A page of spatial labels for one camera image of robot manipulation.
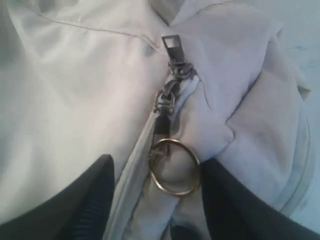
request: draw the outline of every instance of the zipper slider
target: zipper slider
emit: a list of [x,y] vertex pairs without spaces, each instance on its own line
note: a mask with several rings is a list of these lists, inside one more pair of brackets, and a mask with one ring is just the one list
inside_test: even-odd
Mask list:
[[196,74],[196,71],[193,64],[187,62],[185,59],[180,36],[163,36],[162,41],[170,58],[169,67],[171,74],[180,81],[190,77],[192,78]]

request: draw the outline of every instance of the white surface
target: white surface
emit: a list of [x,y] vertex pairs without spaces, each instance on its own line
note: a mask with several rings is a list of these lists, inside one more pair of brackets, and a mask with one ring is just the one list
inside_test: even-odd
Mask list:
[[306,100],[314,138],[316,166],[308,195],[292,219],[320,233],[320,1],[319,0],[240,0],[254,5],[283,22],[282,46],[300,67],[312,92]]

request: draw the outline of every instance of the stitching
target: stitching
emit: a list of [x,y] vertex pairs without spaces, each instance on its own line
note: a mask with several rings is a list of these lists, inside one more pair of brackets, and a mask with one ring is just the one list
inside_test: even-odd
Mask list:
[[152,40],[150,40],[148,37],[146,37],[145,35],[137,35],[137,34],[132,34],[129,32],[122,32],[122,31],[117,31],[117,30],[112,30],[112,29],[103,29],[103,28],[94,28],[94,27],[89,27],[89,26],[83,26],[83,25],[79,25],[75,22],[66,22],[66,21],[61,21],[61,20],[55,20],[55,19],[51,19],[47,16],[45,16],[44,14],[42,14],[41,12],[37,11],[36,9],[34,9],[32,6],[30,6],[29,4],[27,4],[25,1],[22,1],[22,3],[31,11],[33,11],[34,13],[36,13],[37,15],[39,15],[40,17],[53,22],[53,23],[57,23],[57,24],[62,24],[62,25],[66,25],[66,26],[72,26],[72,27],[76,27],[76,28],[81,28],[81,29],[87,29],[87,30],[92,30],[92,31],[97,31],[97,32],[107,32],[107,33],[112,33],[112,34],[120,34],[120,35],[125,35],[125,36],[129,36],[129,37],[133,37],[133,38],[139,38],[140,40],[144,41],[146,44],[148,44],[154,51],[156,51],[157,53],[160,53],[162,55],[166,55],[165,52],[163,52],[161,50],[160,47],[158,47]]

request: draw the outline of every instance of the metal ring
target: metal ring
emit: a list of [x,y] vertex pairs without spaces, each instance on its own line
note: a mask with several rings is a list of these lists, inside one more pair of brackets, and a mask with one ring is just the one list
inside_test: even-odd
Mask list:
[[192,159],[192,161],[193,161],[193,163],[195,165],[197,178],[194,181],[193,186],[190,187],[188,190],[178,191],[178,192],[177,191],[171,191],[171,190],[167,189],[166,187],[164,187],[159,182],[159,180],[157,179],[157,176],[156,176],[156,174],[154,173],[154,171],[152,169],[153,157],[150,157],[148,161],[149,161],[149,169],[150,169],[152,180],[155,182],[156,186],[160,190],[162,190],[163,192],[165,192],[167,194],[176,196],[176,197],[186,196],[186,195],[189,195],[189,194],[195,192],[201,185],[201,168],[200,168],[199,159],[197,158],[197,156],[194,154],[194,152],[189,147],[187,147],[186,145],[181,143],[179,140],[176,140],[176,139],[173,139],[173,138],[163,138],[163,139],[159,140],[158,142],[156,142],[152,146],[151,151],[154,151],[155,149],[161,147],[164,144],[173,144],[173,145],[179,146],[179,147],[181,147],[183,150],[185,150],[188,153],[188,155],[191,157],[191,159]]

